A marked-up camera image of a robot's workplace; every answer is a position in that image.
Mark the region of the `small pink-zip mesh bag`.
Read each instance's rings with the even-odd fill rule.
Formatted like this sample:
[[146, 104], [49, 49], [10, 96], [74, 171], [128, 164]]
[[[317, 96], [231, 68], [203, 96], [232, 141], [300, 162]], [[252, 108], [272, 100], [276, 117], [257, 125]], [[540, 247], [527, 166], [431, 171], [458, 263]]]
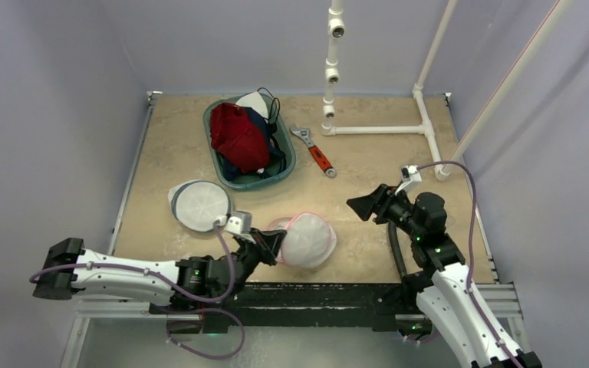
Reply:
[[287, 232], [276, 258], [283, 265], [316, 268], [331, 256], [337, 246], [335, 230], [326, 220], [311, 212], [277, 218], [267, 229]]

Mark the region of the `red lace bra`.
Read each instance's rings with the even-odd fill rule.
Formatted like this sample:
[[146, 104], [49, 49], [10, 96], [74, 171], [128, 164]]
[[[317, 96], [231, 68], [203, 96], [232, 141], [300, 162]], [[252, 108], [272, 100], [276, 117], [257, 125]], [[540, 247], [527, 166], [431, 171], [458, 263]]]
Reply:
[[265, 169], [271, 160], [268, 141], [254, 124], [246, 108], [221, 103], [211, 110], [210, 146], [223, 158], [223, 167], [231, 176]]

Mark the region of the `navy blue bra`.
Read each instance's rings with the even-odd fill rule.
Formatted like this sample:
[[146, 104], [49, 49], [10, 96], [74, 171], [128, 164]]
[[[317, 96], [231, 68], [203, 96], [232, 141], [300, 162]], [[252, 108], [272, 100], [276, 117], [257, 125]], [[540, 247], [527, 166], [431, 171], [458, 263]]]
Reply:
[[232, 181], [242, 176], [270, 178], [272, 174], [268, 172], [268, 166], [272, 159], [278, 163], [278, 173], [285, 170], [285, 153], [261, 114], [251, 107], [234, 106], [232, 116], [225, 124], [224, 140], [218, 149], [225, 179]]

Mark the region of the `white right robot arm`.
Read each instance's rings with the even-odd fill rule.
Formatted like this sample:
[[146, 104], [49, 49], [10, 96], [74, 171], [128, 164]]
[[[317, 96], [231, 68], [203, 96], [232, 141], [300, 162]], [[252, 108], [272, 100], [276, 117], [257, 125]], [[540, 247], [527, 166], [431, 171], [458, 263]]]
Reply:
[[371, 194], [347, 200], [363, 221], [394, 224], [411, 240], [420, 271], [405, 277], [402, 306], [421, 311], [448, 343], [463, 367], [540, 367], [505, 331], [472, 281], [469, 266], [446, 231], [444, 199], [431, 192], [410, 201], [405, 192], [380, 185]]

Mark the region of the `white and black bra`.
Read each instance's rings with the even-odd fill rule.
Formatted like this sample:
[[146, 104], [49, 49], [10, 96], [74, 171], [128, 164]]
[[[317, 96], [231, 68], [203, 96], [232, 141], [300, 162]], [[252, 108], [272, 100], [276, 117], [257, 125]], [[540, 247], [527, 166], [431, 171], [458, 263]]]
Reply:
[[280, 117], [281, 101], [266, 87], [241, 96], [236, 102], [240, 107], [252, 108], [268, 123], [276, 123]]

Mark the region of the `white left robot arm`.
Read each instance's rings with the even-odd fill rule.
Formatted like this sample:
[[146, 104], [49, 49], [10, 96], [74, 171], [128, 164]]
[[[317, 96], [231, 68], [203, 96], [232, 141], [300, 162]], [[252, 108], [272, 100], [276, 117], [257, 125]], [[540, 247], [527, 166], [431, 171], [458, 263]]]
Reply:
[[43, 268], [29, 281], [34, 297], [70, 300], [75, 294], [106, 294], [178, 313], [193, 311], [197, 303], [215, 304], [241, 292], [259, 264], [274, 266], [286, 230], [251, 228], [235, 235], [236, 251], [220, 258], [192, 256], [178, 261], [140, 261], [118, 258], [85, 248], [81, 238], [66, 238], [48, 249]]

